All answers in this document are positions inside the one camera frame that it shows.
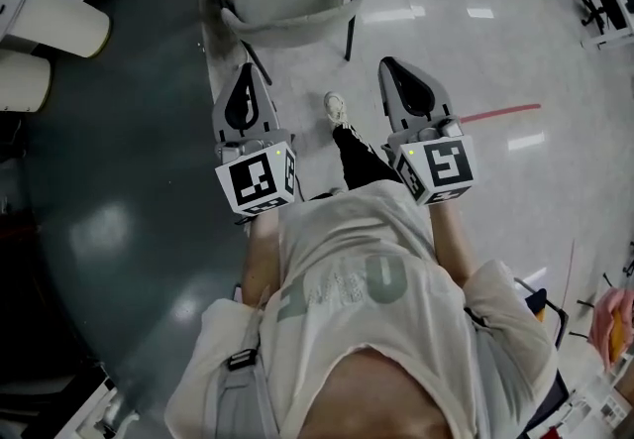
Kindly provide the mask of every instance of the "foot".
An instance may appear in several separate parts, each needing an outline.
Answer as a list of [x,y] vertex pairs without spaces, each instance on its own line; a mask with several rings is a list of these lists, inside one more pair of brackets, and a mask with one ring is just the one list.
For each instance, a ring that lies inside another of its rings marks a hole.
[[330,128],[334,131],[336,127],[348,124],[348,113],[346,112],[346,101],[337,92],[328,92],[324,97],[324,108],[330,122]]

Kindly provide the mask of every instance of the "person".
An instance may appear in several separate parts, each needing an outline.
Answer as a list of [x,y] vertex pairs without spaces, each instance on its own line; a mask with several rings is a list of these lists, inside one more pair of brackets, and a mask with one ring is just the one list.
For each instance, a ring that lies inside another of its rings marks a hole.
[[214,437],[210,377],[269,296],[260,352],[282,439],[517,437],[555,378],[545,329],[504,264],[477,267],[455,203],[429,207],[432,239],[424,207],[350,125],[342,96],[324,103],[350,190],[294,204],[283,225],[278,210],[252,223],[243,303],[203,314],[169,430]]

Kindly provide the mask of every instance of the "chair leg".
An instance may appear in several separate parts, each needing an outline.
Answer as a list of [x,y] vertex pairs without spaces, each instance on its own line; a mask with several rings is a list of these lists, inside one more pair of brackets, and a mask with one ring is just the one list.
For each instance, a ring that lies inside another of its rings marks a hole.
[[241,43],[247,50],[247,53],[251,57],[251,60],[254,61],[256,65],[258,66],[258,69],[262,73],[262,76],[264,76],[264,80],[266,81],[266,83],[268,83],[268,86],[273,85],[273,82],[270,80],[270,76],[268,75],[268,72],[266,72],[266,69],[264,69],[264,66],[260,62],[260,57],[256,55],[256,52],[254,51],[253,47],[249,43],[245,43],[244,41],[241,41]]
[[357,17],[353,17],[353,19],[348,22],[348,43],[346,44],[346,60],[350,61],[350,55],[353,51],[353,35],[355,34],[355,19]]

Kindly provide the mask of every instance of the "backpack strap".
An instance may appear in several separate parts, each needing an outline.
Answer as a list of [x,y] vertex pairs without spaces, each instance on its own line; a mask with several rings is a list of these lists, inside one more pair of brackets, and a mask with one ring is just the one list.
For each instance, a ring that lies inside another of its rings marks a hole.
[[279,439],[260,355],[260,309],[264,302],[263,295],[249,321],[243,349],[229,357],[220,369],[214,439]]

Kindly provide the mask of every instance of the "red line on floor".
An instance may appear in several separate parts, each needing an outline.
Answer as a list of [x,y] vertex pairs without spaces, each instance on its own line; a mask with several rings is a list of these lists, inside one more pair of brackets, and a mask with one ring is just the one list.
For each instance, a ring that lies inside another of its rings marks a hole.
[[508,115],[509,113],[517,113],[518,111],[538,110],[542,107],[541,104],[523,104],[521,106],[513,106],[511,108],[504,108],[501,110],[485,111],[484,113],[477,113],[476,115],[469,115],[462,117],[460,121],[463,124],[468,122],[474,122],[476,120],[482,120],[485,118],[498,117],[500,115]]
[[[566,296],[568,295],[568,286],[571,283],[571,274],[573,273],[573,258],[575,257],[575,239],[573,239],[573,246],[571,247],[571,260],[568,264],[568,276],[566,277],[566,288],[564,289],[564,299],[562,300],[562,306],[560,307],[564,310],[564,306],[566,305]],[[553,336],[553,341],[557,337],[557,329],[555,330],[555,335]]]

